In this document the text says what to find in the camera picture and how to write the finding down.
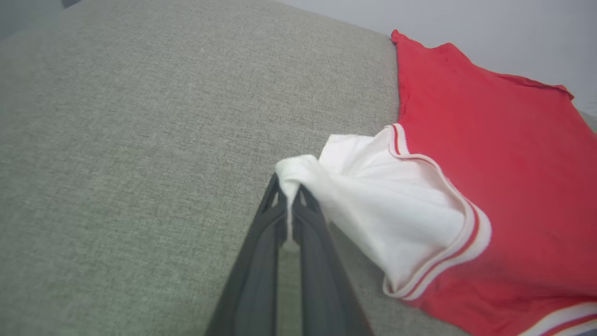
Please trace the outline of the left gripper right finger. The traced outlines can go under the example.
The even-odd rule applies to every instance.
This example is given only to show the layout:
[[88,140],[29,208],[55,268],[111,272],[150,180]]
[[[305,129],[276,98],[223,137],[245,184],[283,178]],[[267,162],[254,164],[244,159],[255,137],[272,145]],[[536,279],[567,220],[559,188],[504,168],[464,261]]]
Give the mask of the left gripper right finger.
[[303,185],[292,205],[301,258],[305,336],[372,336],[318,200]]

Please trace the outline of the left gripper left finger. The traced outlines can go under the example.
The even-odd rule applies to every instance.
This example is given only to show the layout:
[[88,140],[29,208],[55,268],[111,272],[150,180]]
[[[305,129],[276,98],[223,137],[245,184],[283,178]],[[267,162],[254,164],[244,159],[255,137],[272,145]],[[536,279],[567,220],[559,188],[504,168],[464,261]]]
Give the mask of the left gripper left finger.
[[205,334],[277,333],[278,252],[286,241],[286,196],[272,175]]

